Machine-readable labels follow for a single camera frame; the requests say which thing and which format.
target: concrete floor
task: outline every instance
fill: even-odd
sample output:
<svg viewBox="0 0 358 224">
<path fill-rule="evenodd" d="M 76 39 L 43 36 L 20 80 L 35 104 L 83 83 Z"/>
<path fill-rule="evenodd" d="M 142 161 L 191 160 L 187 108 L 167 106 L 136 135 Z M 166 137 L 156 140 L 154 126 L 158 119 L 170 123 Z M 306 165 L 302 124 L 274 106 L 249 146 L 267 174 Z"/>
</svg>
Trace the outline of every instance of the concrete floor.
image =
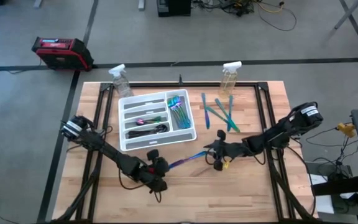
<svg viewBox="0 0 358 224">
<path fill-rule="evenodd" d="M 40 9 L 32 8 L 33 3 L 10 0 L 0 6 L 0 66 L 37 65 L 39 60 L 30 51 L 37 36 L 83 38 L 93 1 L 44 0 Z M 236 18 L 219 10 L 194 9 L 191 17 L 158 18 L 151 0 L 145 12 L 137 10 L 136 0 L 99 0 L 88 47 L 98 64 L 358 58 L 358 36 L 352 24 L 346 21 L 339 30 L 332 30 L 344 13 L 339 0 L 287 0 L 285 5 L 298 19 L 291 32 L 266 25 L 257 11 Z M 285 14 L 264 16 L 278 26 L 293 24 Z M 358 24 L 358 10 L 354 18 Z M 186 81 L 220 80 L 221 67 L 127 69 L 131 81 L 178 80 L 179 74 Z M 317 101 L 325 120 L 306 136 L 350 121 L 351 109 L 358 108 L 358 62 L 246 65 L 239 74 L 240 80 L 283 80 L 292 106 Z M 4 218 L 18 223 L 37 219 L 72 77 L 73 72 L 51 70 L 0 72 L 0 215 Z M 71 115 L 83 82 L 110 80 L 107 69 L 82 72 Z M 340 144 L 342 136 L 333 132 L 315 141 Z M 338 154 L 339 149 L 304 142 L 307 161 L 321 156 L 334 159 Z M 345 162 L 358 175 L 358 153 Z"/>
</svg>

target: white label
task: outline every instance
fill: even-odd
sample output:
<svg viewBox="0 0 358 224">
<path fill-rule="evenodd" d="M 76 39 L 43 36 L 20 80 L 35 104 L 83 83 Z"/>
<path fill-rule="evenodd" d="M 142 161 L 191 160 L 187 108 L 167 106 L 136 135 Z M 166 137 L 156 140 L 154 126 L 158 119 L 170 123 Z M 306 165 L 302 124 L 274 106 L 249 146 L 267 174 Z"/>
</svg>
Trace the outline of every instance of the white label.
<svg viewBox="0 0 358 224">
<path fill-rule="evenodd" d="M 307 113 L 307 112 L 309 112 L 311 110 L 317 110 L 316 106 L 309 106 L 309 107 L 301 110 L 301 113 L 304 114 L 304 113 Z"/>
<path fill-rule="evenodd" d="M 312 110 L 307 113 L 308 116 L 318 113 L 318 110 Z"/>
</svg>

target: black metal table frame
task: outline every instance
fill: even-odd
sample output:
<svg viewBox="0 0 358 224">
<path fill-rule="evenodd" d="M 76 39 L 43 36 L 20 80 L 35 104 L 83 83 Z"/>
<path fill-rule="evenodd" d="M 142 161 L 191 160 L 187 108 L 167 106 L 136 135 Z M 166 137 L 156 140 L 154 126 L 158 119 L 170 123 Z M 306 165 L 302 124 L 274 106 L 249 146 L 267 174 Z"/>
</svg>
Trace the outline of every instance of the black metal table frame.
<svg viewBox="0 0 358 224">
<path fill-rule="evenodd" d="M 182 82 L 181 78 L 178 83 L 177 82 L 155 82 L 155 83 L 134 82 L 134 83 L 131 83 L 131 87 L 133 87 L 133 88 L 219 87 L 219 85 L 220 85 L 219 82 Z M 267 82 L 237 82 L 236 86 L 251 87 L 255 90 L 255 97 L 257 100 L 260 124 L 262 127 L 262 131 L 265 131 L 267 129 L 267 122 L 266 122 L 266 118 L 265 118 L 264 107 L 263 107 L 262 96 L 261 96 L 261 91 L 263 91 L 263 93 L 265 95 L 265 99 L 266 99 L 268 116 L 270 118 L 270 123 L 273 126 L 275 124 L 276 120 L 275 120 L 275 116 L 274 116 L 274 112 L 273 112 L 273 105 L 272 105 L 272 100 L 270 97 L 268 83 Z M 99 88 L 99 96 L 98 96 L 98 101 L 97 101 L 95 114 L 94 114 L 94 124 L 97 128 L 97 125 L 99 123 L 100 112 L 101 112 L 101 105 L 103 102 L 103 95 L 104 95 L 105 91 L 108 91 L 106 111 L 105 111 L 104 120 L 103 120 L 104 131 L 106 131 L 108 128 L 108 118 L 109 118 L 109 114 L 110 114 L 110 110 L 111 110 L 111 106 L 112 106 L 113 89 L 114 89 L 114 86 L 112 85 L 112 83 L 101 83 L 101 86 Z M 285 220 L 287 223 L 302 222 L 302 220 L 296 219 L 294 206 L 291 204 L 291 201 L 288 199 L 288 197 L 286 195 L 285 195 L 285 200 L 286 200 L 286 204 L 287 204 L 287 208 L 288 208 L 289 219 L 284 217 L 283 207 L 282 207 L 282 203 L 280 200 L 280 193 L 278 191 L 278 184 L 277 184 L 277 181 L 272 176 L 272 169 L 274 169 L 273 167 L 275 167 L 275 165 L 274 165 L 274 159 L 273 159 L 271 148 L 268 147 L 264 153 L 266 153 L 266 160 L 267 160 L 268 168 L 270 171 L 270 180 L 272 182 L 273 197 L 274 197 L 278 221 Z M 88 151 L 87 156 L 86 156 L 86 162 L 85 162 L 81 187 L 83 187 L 84 183 L 89 178 L 92 156 L 93 156 L 93 152 Z M 98 167 L 100 169 L 101 163 L 102 163 L 102 158 L 103 158 L 103 155 L 101 153 L 98 153 L 95 168 Z M 285 168 L 283 154 L 281 153 L 281 151 L 277 151 L 277 160 L 278 160 L 278 166 L 280 169 L 280 175 L 281 175 L 284 183 L 286 185 L 289 185 L 287 171 Z M 95 204 L 96 204 L 96 196 L 97 196 L 97 191 L 98 191 L 98 180 L 99 180 L 99 174 L 97 175 L 96 181 L 93 183 L 93 187 L 92 187 L 91 199 L 89 201 L 89 210 L 88 210 L 88 217 L 87 217 L 88 220 L 93 220 L 94 209 L 95 209 Z M 79 220 L 82 218 L 83 202 L 84 201 L 82 200 L 80 202 L 80 205 L 77 208 L 75 220 Z"/>
</svg>

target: wooden tabletop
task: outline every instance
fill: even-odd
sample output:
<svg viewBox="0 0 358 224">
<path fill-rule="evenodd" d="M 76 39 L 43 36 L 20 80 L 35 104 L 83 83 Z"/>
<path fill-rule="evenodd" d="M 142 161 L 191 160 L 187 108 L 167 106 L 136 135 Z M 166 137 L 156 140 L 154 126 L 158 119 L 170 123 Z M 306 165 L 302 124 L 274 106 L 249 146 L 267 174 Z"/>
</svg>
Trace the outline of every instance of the wooden tabletop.
<svg viewBox="0 0 358 224">
<path fill-rule="evenodd" d="M 84 83 L 77 114 L 93 119 L 98 99 L 100 83 Z M 268 82 L 275 118 L 286 116 L 290 111 L 283 82 Z M 135 95 L 155 93 L 178 88 L 134 88 Z M 207 105 L 217 111 L 214 99 L 217 88 L 186 88 L 190 97 L 191 110 L 195 120 L 197 140 L 167 146 L 159 146 L 160 156 L 169 163 L 192 156 L 203 150 L 203 146 L 216 139 L 216 131 L 226 130 L 226 124 L 210 114 L 211 128 L 206 129 L 201 93 L 206 93 Z M 255 91 L 250 87 L 236 87 L 234 90 L 232 117 L 241 133 L 230 132 L 227 142 L 240 142 L 241 138 L 260 134 L 260 119 Z M 113 131 L 107 135 L 107 142 L 119 148 L 118 108 L 119 97 L 114 93 L 109 125 Z M 269 123 L 264 101 L 265 117 Z M 291 142 L 291 147 L 301 154 L 300 146 Z M 147 160 L 148 149 L 131 151 L 131 156 Z M 53 218 L 59 217 L 72 203 L 80 190 L 87 151 L 73 149 L 67 153 L 57 203 Z M 261 161 L 263 155 L 257 156 Z M 313 197 L 306 169 L 293 152 L 284 155 L 291 191 L 298 200 L 311 211 Z M 125 190 L 118 181 L 116 164 L 104 157 L 94 222 L 274 222 L 277 221 L 272 186 L 267 165 L 260 165 L 253 157 L 236 158 L 222 172 L 205 163 L 203 158 L 195 159 L 173 168 L 164 178 L 168 190 L 162 192 L 162 202 L 158 203 L 147 187 Z M 124 185 L 135 187 L 127 177 Z M 88 211 L 90 193 L 85 201 L 83 216 Z M 286 205 L 282 195 L 283 208 Z"/>
</svg>

